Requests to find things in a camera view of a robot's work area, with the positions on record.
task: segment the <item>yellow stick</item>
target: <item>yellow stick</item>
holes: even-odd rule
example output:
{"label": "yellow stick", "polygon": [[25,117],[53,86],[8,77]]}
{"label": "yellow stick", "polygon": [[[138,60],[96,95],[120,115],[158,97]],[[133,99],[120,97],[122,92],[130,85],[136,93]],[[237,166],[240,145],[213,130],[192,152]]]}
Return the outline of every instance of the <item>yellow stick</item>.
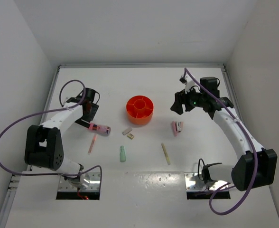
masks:
{"label": "yellow stick", "polygon": [[165,154],[165,157],[166,157],[167,164],[170,165],[170,160],[169,160],[165,145],[163,143],[162,143],[162,147],[163,147],[163,151],[164,151],[164,154]]}

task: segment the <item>red round container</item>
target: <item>red round container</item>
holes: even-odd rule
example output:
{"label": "red round container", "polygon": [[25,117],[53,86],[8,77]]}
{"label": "red round container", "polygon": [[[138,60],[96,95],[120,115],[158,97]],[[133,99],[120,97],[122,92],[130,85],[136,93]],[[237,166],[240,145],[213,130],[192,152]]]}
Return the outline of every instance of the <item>red round container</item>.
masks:
{"label": "red round container", "polygon": [[134,96],[127,102],[126,109],[131,123],[146,125],[152,118],[153,103],[146,96]]}

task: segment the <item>green eraser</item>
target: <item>green eraser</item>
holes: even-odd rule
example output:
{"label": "green eraser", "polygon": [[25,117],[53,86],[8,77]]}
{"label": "green eraser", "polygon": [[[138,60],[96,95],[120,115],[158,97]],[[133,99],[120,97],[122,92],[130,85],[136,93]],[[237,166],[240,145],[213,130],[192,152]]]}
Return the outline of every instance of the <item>green eraser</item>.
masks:
{"label": "green eraser", "polygon": [[125,162],[126,161],[126,153],[125,153],[125,147],[120,146],[120,161]]}

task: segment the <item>tabletop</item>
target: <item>tabletop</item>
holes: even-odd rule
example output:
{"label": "tabletop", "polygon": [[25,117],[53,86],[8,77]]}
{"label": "tabletop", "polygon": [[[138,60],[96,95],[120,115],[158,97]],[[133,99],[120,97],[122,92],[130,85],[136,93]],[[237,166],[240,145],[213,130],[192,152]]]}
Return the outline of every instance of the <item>tabletop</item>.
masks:
{"label": "tabletop", "polygon": [[[189,68],[197,78],[220,79],[220,95],[228,96],[220,68]],[[179,82],[183,68],[62,68],[51,88],[48,109],[59,108],[59,91],[71,79],[101,95],[93,120],[111,127],[109,136],[98,135],[92,153],[88,150],[94,133],[73,124],[62,136],[65,156],[85,169],[102,166],[100,200],[56,200],[59,177],[21,177],[6,228],[20,227],[279,227],[279,219],[268,186],[253,189],[246,201],[227,216],[215,215],[208,200],[187,200],[184,172],[195,172],[199,158],[206,163],[234,165],[236,155],[222,130],[202,109],[178,115],[170,111],[174,93],[185,88]],[[63,99],[76,96],[82,86],[76,82],[63,91]],[[126,115],[127,101],[136,95],[154,104],[151,121],[133,125]],[[183,121],[175,137],[171,122]],[[133,140],[122,135],[132,127]],[[170,158],[168,165],[161,143]],[[126,162],[120,162],[120,146]],[[33,168],[32,172],[46,171]],[[231,199],[214,200],[224,211],[243,192],[231,190]]]}

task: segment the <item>gray wall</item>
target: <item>gray wall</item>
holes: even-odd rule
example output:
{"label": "gray wall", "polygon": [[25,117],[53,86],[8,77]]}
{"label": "gray wall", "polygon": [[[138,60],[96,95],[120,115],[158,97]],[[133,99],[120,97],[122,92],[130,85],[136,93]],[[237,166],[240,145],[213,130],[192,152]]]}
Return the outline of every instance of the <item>gray wall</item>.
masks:
{"label": "gray wall", "polygon": [[[245,123],[279,157],[279,0],[259,0],[228,64]],[[279,213],[279,158],[271,186]]]}
{"label": "gray wall", "polygon": [[15,0],[59,63],[223,63],[256,0]]}
{"label": "gray wall", "polygon": [[[0,132],[27,114],[42,111],[53,70],[14,1],[0,0]],[[25,168],[27,128],[40,117],[19,123],[0,142],[1,161],[11,169]],[[0,168],[0,208],[10,174]]]}

